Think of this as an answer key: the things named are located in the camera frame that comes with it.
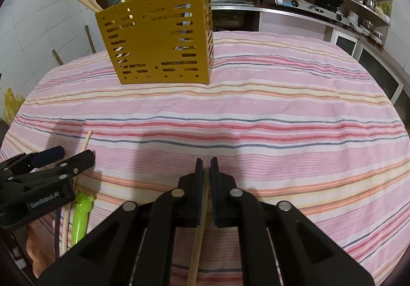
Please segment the left hand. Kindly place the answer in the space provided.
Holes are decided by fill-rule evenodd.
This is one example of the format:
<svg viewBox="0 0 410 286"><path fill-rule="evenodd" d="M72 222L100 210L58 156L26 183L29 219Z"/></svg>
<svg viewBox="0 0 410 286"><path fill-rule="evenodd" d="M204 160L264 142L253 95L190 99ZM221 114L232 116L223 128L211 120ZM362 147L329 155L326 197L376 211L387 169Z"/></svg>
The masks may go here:
<svg viewBox="0 0 410 286"><path fill-rule="evenodd" d="M39 278L44 270L56 261L54 249L55 220L53 216L45 216L26 226L26 252L32 261L32 271Z"/></svg>

